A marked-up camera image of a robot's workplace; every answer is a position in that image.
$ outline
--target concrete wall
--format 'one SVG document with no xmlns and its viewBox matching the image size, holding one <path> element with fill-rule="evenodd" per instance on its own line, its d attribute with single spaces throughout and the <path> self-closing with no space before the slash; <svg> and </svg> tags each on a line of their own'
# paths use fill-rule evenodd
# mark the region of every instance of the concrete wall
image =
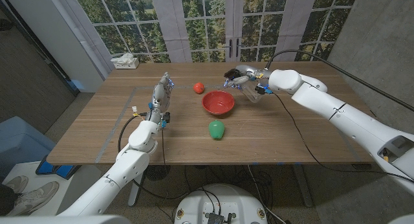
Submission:
<svg viewBox="0 0 414 224">
<path fill-rule="evenodd" d="M 328 59 L 414 106 L 414 0 L 356 0 Z M 414 113 L 346 79 L 380 120 L 414 133 Z"/>
<path fill-rule="evenodd" d="M 103 80 L 51 0 L 9 0 L 81 92 Z"/>
</svg>

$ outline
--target green fruit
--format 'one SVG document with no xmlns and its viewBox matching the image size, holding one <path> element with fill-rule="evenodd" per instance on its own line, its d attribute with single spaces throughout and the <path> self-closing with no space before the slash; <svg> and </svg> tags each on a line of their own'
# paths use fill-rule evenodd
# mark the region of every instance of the green fruit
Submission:
<svg viewBox="0 0 414 224">
<path fill-rule="evenodd" d="M 214 120 L 208 125 L 208 130 L 213 139 L 220 139 L 224 133 L 224 124 L 221 121 Z"/>
</svg>

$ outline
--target red bowl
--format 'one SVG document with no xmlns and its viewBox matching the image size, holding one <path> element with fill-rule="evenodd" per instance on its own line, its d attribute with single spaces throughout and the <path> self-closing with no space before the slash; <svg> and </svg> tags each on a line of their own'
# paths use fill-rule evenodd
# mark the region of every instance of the red bowl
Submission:
<svg viewBox="0 0 414 224">
<path fill-rule="evenodd" d="M 234 98 L 226 91 L 210 91 L 204 95 L 201 104 L 209 113 L 221 115 L 234 107 Z"/>
</svg>

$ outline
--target wooden table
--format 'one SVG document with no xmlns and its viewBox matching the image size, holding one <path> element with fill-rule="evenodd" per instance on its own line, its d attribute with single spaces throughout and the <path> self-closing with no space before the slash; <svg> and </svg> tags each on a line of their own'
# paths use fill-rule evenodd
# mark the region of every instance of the wooden table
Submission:
<svg viewBox="0 0 414 224">
<path fill-rule="evenodd" d="M 274 95 L 251 103 L 236 89 L 235 106 L 224 117 L 215 117 L 201 106 L 203 95 L 192 86 L 202 82 L 205 93 L 222 89 L 223 74 L 242 63 L 156 63 L 140 64 L 135 70 L 115 70 L 92 97 L 72 126 L 48 156 L 52 164 L 113 164 L 120 130 L 132 116 L 131 106 L 148 110 L 153 87 L 165 71 L 175 88 L 171 94 L 171 123 L 164 129 L 167 164 L 280 164 L 315 163 L 300 139 L 288 113 Z M 263 68 L 265 63 L 243 63 Z M 372 115 L 339 74 L 322 62 L 274 62 L 271 69 L 294 69 L 325 83 L 328 93 Z M 363 163 L 372 158 L 324 118 L 301 107 L 286 93 L 282 101 L 296 119 L 299 129 L 318 160 L 325 163 Z M 213 140 L 208 124 L 224 122 L 221 140 Z M 134 119 L 125 129 L 122 147 L 138 126 Z M 162 164 L 161 134 L 150 164 Z"/>
</svg>

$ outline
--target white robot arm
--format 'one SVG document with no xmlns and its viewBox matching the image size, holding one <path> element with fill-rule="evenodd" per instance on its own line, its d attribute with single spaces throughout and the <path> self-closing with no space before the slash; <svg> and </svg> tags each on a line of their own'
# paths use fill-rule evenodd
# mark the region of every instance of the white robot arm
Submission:
<svg viewBox="0 0 414 224">
<path fill-rule="evenodd" d="M 128 144 L 116 156 L 116 162 L 95 184 L 59 216 L 91 216 L 102 214 L 131 180 L 144 172 L 149 156 L 156 150 L 158 142 L 153 136 L 165 122 L 169 122 L 169 96 L 174 84 L 165 73 L 155 86 L 151 110 L 146 119 L 129 136 Z"/>
<path fill-rule="evenodd" d="M 239 65 L 225 74 L 226 87 L 260 79 L 256 91 L 286 91 L 292 99 L 325 117 L 361 145 L 380 167 L 414 195 L 414 135 L 390 128 L 329 94 L 321 81 L 293 70 L 259 70 Z"/>
</svg>

